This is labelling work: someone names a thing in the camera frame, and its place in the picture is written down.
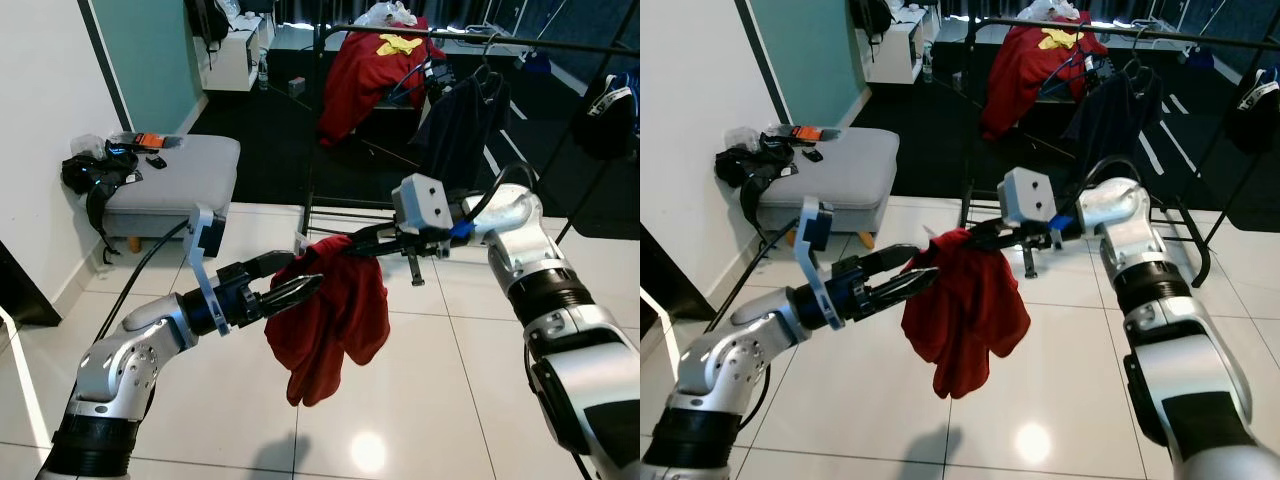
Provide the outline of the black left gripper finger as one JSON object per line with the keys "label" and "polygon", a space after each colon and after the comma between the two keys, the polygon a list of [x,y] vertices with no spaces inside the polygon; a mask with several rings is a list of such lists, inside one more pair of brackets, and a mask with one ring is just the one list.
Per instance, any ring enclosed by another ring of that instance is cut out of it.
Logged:
{"label": "black left gripper finger", "polygon": [[242,262],[244,283],[269,278],[288,266],[296,259],[292,251],[274,250]]}
{"label": "black left gripper finger", "polygon": [[320,291],[323,274],[306,274],[273,287],[262,294],[262,317],[273,317],[288,311]]}
{"label": "black left gripper finger", "polygon": [[900,305],[929,289],[940,275],[938,268],[911,268],[878,287],[878,310]]}
{"label": "black left gripper finger", "polygon": [[915,244],[891,244],[882,250],[877,250],[868,255],[864,255],[859,260],[859,271],[861,273],[861,279],[864,282],[870,280],[872,276],[888,273],[893,269],[900,269],[908,261],[920,252],[920,248]]}

